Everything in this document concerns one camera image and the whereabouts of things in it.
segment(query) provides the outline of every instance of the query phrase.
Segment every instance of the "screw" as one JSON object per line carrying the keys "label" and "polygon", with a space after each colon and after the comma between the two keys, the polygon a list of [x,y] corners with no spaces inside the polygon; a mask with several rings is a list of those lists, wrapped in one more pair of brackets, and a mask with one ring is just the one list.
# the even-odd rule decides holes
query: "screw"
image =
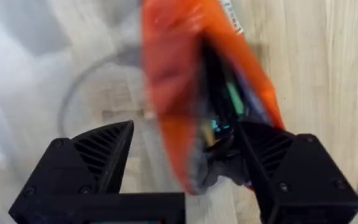
{"label": "screw", "polygon": [[30,186],[24,190],[24,196],[30,197],[35,194],[36,188],[34,186]]}
{"label": "screw", "polygon": [[90,194],[92,191],[92,188],[90,186],[83,186],[80,189],[80,194]]}
{"label": "screw", "polygon": [[341,179],[336,179],[334,180],[334,186],[335,188],[337,188],[338,190],[344,190],[346,189],[346,184],[343,180]]}
{"label": "screw", "polygon": [[307,141],[307,142],[313,142],[313,141],[314,141],[314,138],[313,138],[313,137],[307,137],[307,138],[306,138],[306,141]]}
{"label": "screw", "polygon": [[282,192],[289,192],[290,191],[289,186],[284,182],[279,183],[278,186],[280,187],[280,190]]}
{"label": "screw", "polygon": [[63,141],[60,139],[55,139],[52,144],[54,147],[60,147],[63,145]]}

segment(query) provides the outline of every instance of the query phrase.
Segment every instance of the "wooden floor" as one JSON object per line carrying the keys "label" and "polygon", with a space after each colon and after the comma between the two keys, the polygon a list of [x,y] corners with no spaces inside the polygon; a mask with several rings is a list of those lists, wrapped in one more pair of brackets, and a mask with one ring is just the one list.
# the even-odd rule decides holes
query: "wooden floor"
{"label": "wooden floor", "polygon": [[[51,139],[124,119],[136,129],[122,191],[180,191],[155,124],[138,113],[137,1],[118,2],[0,0],[0,223],[12,223],[6,211]],[[287,129],[317,135],[356,189],[358,1],[233,4],[276,87]],[[61,132],[62,98],[98,63],[73,94]],[[253,193],[227,179],[206,195],[187,196],[186,206],[189,224],[260,223]]]}

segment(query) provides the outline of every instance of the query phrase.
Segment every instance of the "plastic packaging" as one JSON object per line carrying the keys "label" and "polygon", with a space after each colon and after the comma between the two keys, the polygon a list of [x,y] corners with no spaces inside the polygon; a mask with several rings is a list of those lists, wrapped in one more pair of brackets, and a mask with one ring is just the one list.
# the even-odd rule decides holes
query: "plastic packaging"
{"label": "plastic packaging", "polygon": [[176,177],[190,193],[204,191],[200,134],[200,49],[203,39],[240,74],[250,100],[268,121],[284,128],[274,88],[219,1],[146,0],[142,41],[147,91]]}

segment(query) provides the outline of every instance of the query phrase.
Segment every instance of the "black 3d-printed part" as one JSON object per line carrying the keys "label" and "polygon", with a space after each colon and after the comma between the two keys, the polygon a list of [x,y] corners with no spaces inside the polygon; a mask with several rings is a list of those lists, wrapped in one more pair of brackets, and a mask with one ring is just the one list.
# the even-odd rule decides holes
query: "black 3d-printed part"
{"label": "black 3d-printed part", "polygon": [[133,132],[126,121],[53,140],[10,216],[20,224],[185,223],[184,194],[119,194]]}
{"label": "black 3d-printed part", "polygon": [[[273,128],[260,113],[254,111],[252,116],[252,107],[250,116],[238,117],[224,76],[232,75],[231,80],[238,81],[239,75],[224,68],[227,63],[208,43],[203,47],[211,105],[234,135],[230,147],[217,149],[216,159],[230,156],[237,163],[226,160],[227,166],[250,179],[262,223],[349,223],[358,212],[358,196],[319,140],[310,134],[294,135]],[[249,105],[249,99],[239,93]]]}

